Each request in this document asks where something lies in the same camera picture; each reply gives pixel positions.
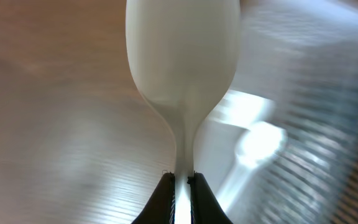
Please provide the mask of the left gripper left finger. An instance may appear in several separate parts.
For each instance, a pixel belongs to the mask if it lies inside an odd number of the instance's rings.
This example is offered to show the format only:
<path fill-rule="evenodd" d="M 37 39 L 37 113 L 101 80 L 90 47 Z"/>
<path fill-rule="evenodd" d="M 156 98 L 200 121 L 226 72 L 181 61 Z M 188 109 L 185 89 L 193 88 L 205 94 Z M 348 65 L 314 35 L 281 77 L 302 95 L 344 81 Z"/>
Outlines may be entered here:
<path fill-rule="evenodd" d="M 175 222 L 175 175 L 164 173 L 140 214 L 132 224 L 173 224 Z"/>

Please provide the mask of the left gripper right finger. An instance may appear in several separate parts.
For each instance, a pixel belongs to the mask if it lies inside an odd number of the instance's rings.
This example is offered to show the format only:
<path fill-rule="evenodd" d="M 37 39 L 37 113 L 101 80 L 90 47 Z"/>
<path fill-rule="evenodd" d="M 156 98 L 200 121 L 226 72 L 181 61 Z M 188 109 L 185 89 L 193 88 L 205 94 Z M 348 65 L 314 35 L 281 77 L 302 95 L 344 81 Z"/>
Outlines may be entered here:
<path fill-rule="evenodd" d="M 220 207 L 204 175 L 195 172 L 188 178 L 191 188 L 192 224 L 232 224 Z"/>

